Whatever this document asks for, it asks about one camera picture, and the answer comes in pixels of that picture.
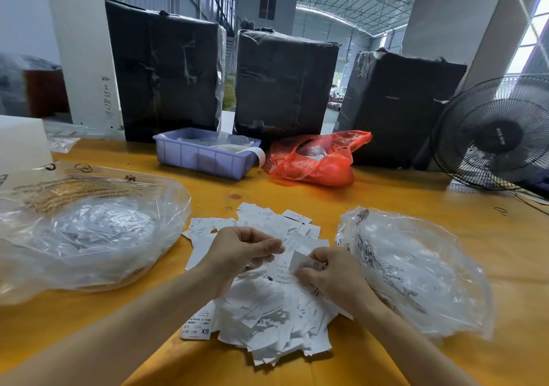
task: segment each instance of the wooden table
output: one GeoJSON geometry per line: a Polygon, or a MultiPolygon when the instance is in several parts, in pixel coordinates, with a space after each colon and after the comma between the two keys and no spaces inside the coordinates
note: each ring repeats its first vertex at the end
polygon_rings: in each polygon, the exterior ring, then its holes
{"type": "MultiPolygon", "coordinates": [[[[257,168],[234,182],[161,166],[153,145],[119,141],[81,140],[56,159],[176,179],[193,196],[192,217],[236,217],[236,207],[245,201],[311,217],[322,226],[321,238],[331,240],[339,215],[357,205],[440,224],[458,235],[467,254],[484,267],[497,307],[493,342],[459,334],[444,341],[443,352],[483,385],[549,384],[549,217],[511,196],[448,191],[443,174],[377,168],[355,169],[355,183],[342,189],[274,181],[257,168]]],[[[180,274],[190,252],[189,241],[181,237],[126,288],[99,294],[49,291],[0,307],[0,371],[180,274]]],[[[338,317],[329,336],[331,358],[308,362],[294,353],[274,369],[255,369],[240,349],[215,339],[184,342],[175,333],[125,385],[406,384],[380,344],[357,323],[338,317]]]]}

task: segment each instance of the dark window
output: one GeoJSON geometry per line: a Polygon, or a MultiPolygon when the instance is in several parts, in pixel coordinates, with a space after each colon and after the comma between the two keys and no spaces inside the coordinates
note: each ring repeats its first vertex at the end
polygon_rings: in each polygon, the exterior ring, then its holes
{"type": "Polygon", "coordinates": [[[269,0],[267,4],[267,20],[275,19],[276,0],[269,0]]]}
{"type": "Polygon", "coordinates": [[[276,0],[259,0],[259,18],[275,19],[276,0]]]}
{"type": "Polygon", "coordinates": [[[267,18],[267,3],[269,0],[259,0],[259,18],[267,18]]]}

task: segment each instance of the blue plastic basket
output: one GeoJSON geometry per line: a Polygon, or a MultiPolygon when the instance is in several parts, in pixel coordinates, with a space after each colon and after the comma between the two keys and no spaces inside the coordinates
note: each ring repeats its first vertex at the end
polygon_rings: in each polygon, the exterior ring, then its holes
{"type": "MultiPolygon", "coordinates": [[[[203,139],[218,135],[218,132],[192,127],[157,134],[153,136],[153,139],[156,140],[158,161],[165,165],[193,169],[239,181],[257,161],[255,153],[230,153],[213,147],[177,140],[178,138],[203,139]]],[[[254,140],[255,147],[259,147],[260,144],[261,140],[254,140]]]]}

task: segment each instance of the fan grille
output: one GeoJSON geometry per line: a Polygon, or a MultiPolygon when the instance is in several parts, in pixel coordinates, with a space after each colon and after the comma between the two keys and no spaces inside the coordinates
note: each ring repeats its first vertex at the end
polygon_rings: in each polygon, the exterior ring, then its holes
{"type": "Polygon", "coordinates": [[[446,106],[431,149],[445,173],[474,187],[542,181],[549,169],[549,81],[505,77],[463,91],[446,106]]]}

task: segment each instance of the hand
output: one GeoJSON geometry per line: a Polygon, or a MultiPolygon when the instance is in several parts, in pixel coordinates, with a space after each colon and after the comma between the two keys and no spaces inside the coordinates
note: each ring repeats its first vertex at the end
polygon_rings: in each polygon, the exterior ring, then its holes
{"type": "Polygon", "coordinates": [[[210,250],[197,267],[207,268],[217,281],[215,296],[223,296],[236,275],[272,262],[273,255],[284,253],[282,240],[251,227],[226,227],[219,230],[210,250]]]}
{"type": "Polygon", "coordinates": [[[327,263],[326,269],[297,269],[294,275],[301,283],[312,283],[336,305],[355,316],[361,306],[383,304],[368,286],[364,273],[348,251],[339,247],[319,247],[309,257],[327,263]]]}

